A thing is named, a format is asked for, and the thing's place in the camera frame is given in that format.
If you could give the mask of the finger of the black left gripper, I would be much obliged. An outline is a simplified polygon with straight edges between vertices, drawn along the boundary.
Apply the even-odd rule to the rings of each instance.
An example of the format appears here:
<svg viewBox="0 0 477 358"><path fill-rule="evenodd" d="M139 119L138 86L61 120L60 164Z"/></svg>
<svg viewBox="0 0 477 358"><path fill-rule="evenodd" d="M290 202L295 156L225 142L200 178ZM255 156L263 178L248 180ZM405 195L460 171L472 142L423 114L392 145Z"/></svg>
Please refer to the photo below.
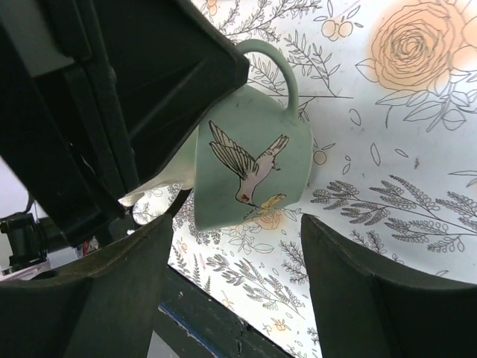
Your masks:
<svg viewBox="0 0 477 358"><path fill-rule="evenodd" d="M1 157L77 245L248 69L190 1L3 1Z"/></svg>

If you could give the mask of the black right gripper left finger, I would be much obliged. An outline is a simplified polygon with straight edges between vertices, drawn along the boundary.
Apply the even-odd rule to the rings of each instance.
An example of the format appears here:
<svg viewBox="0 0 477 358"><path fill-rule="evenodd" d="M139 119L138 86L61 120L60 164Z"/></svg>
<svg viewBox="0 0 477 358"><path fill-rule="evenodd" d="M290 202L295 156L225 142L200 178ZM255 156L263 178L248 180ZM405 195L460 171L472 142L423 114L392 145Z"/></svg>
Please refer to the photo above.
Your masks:
<svg viewBox="0 0 477 358"><path fill-rule="evenodd" d="M146 357L172 236L165 214L55 270L1 282L1 356Z"/></svg>

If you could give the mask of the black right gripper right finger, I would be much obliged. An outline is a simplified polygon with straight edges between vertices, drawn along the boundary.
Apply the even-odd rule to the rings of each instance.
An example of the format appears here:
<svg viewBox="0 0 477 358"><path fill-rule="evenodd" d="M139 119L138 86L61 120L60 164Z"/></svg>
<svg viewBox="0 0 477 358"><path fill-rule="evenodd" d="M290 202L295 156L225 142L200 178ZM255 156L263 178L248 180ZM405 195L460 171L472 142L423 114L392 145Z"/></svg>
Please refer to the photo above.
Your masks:
<svg viewBox="0 0 477 358"><path fill-rule="evenodd" d="M476 285L396 263L309 215L301 244L324 357L476 356Z"/></svg>

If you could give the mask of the small celadon teacup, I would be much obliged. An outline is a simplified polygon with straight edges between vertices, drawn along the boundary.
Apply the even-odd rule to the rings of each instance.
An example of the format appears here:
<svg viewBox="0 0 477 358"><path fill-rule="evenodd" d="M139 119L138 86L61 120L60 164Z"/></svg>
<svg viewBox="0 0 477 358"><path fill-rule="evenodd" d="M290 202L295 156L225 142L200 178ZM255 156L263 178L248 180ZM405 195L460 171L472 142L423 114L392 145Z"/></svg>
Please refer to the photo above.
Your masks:
<svg viewBox="0 0 477 358"><path fill-rule="evenodd" d="M297 203L309 179L311 128L299 118L299 91L288 61L262 40L236 45L240 54L258 52L281 71L288 103L245 84L201 119L168 165L129 192L120 203L133 206L149 189L173 183L194 195L198 230L242 224Z"/></svg>

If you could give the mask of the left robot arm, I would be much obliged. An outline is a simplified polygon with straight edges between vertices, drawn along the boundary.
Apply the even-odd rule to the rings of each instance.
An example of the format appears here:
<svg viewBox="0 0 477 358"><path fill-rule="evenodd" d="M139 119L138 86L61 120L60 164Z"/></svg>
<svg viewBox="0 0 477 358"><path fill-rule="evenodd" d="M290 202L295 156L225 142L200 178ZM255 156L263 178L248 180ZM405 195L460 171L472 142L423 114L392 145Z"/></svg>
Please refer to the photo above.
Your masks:
<svg viewBox="0 0 477 358"><path fill-rule="evenodd" d="M3 1L1 158L47 215L1 219L10 267L115 240L120 199L156 182L248 69L190 1Z"/></svg>

